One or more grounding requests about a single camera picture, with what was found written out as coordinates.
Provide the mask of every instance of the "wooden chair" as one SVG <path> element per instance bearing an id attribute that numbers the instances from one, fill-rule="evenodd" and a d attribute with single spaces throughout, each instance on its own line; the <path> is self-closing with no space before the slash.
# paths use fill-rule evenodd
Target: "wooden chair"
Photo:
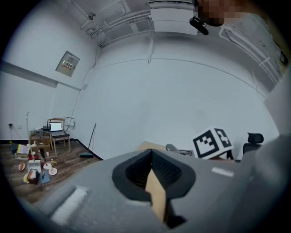
<path id="1" fill-rule="evenodd" d="M 62 123 L 62 130 L 64 131 L 64 129 L 65 129 L 65 119 L 63 119 L 63 118 L 51 118 L 51 119 L 49 119 L 49 121 L 51 123 L 61 122 Z M 51 134 L 50 134 L 50 145 L 51 145 L 51 148 L 54 149 L 56 141 L 62 141 L 62 140 L 64 140 L 64 146 L 65 146 L 66 139 L 68 139 L 68 143 L 69 143 L 69 151 L 66 152 L 66 153 L 70 153 L 71 152 L 71 146 L 70 146 L 70 135 L 69 134 L 66 134 L 66 135 L 64 135 L 62 137 L 52 137 Z"/>

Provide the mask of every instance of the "broom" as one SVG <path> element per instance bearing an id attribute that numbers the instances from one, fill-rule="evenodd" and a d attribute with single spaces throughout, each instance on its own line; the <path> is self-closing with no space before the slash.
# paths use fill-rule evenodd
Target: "broom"
<path id="1" fill-rule="evenodd" d="M 96 123 L 94 125 L 93 132 L 91 134 L 91 138 L 90 138 L 90 142 L 89 142 L 89 146 L 88 146 L 88 152 L 81 153 L 80 154 L 80 157 L 81 158 L 93 158 L 93 155 L 91 153 L 89 153 L 89 147 L 90 147 L 90 144 L 91 144 L 91 140 L 92 140 L 92 136 L 93 136 L 93 133 L 94 133 L 95 128 L 96 128 Z"/>

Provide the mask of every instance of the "laptop screen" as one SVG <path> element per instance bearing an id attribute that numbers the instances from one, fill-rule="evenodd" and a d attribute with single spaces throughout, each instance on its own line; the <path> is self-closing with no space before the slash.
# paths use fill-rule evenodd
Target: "laptop screen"
<path id="1" fill-rule="evenodd" d="M 62 123 L 61 122 L 55 122 L 50 123 L 50 131 L 62 131 Z"/>

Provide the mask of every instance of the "paper plate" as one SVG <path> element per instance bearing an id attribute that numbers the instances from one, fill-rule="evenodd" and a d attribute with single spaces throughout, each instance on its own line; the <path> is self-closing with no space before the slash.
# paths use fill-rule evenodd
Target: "paper plate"
<path id="1" fill-rule="evenodd" d="M 29 181 L 28 181 L 28 173 L 26 173 L 24 176 L 23 176 L 23 182 L 24 183 L 29 183 Z"/>
<path id="2" fill-rule="evenodd" d="M 45 170 L 50 170 L 52 168 L 52 165 L 50 163 L 45 163 L 44 164 L 44 169 Z"/>
<path id="3" fill-rule="evenodd" d="M 50 174 L 51 176 L 54 176 L 56 173 L 58 173 L 58 170 L 57 170 L 56 168 L 51 168 L 51 169 L 49 170 L 49 174 Z"/>
<path id="4" fill-rule="evenodd" d="M 25 168 L 25 163 L 24 162 L 22 162 L 21 164 L 19 164 L 19 166 L 18 166 L 18 170 L 19 171 L 23 171 L 24 168 Z"/>

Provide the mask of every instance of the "cable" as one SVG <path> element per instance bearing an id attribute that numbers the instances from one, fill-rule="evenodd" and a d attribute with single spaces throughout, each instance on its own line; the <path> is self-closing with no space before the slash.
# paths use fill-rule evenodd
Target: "cable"
<path id="1" fill-rule="evenodd" d="M 68 127 L 67 127 L 67 129 L 66 129 L 66 131 L 65 132 L 67 132 L 68 131 L 68 129 L 69 129 L 69 127 L 70 127 L 70 125 L 71 125 L 71 121 L 72 121 L 72 117 L 73 117 L 73 114 L 74 114 L 74 110 L 75 110 L 75 107 L 76 107 L 76 105 L 77 105 L 77 102 L 78 102 L 78 98 L 79 98 L 79 95 L 80 95 L 80 93 L 81 93 L 81 90 L 82 90 L 82 86 L 83 86 L 83 84 L 84 84 L 84 82 L 85 82 L 85 79 L 86 79 L 86 77 L 87 77 L 87 74 L 89 73 L 89 71 L 96 65 L 96 62 L 97 62 L 97 51 L 98 51 L 98 46 L 97 46 L 97 48 L 96 48 L 96 53 L 95 53 L 95 63 L 94 63 L 94 65 L 87 71 L 87 73 L 85 74 L 85 77 L 84 77 L 84 80 L 83 80 L 83 82 L 82 82 L 82 85 L 81 85 L 81 89 L 79 90 L 79 93 L 78 93 L 78 96 L 77 96 L 77 99 L 76 99 L 76 103 L 75 103 L 75 105 L 74 105 L 74 108 L 73 108 L 73 111 L 72 111 L 72 115 L 71 115 L 71 117 L 70 117 L 70 123 L 69 123 L 69 125 L 68 125 Z"/>
<path id="2" fill-rule="evenodd" d="M 13 127 L 13 129 L 14 129 L 15 132 L 17 133 L 18 137 L 19 137 L 20 139 L 22 139 L 21 136 L 19 135 L 18 131 L 15 129 L 15 127 Z"/>

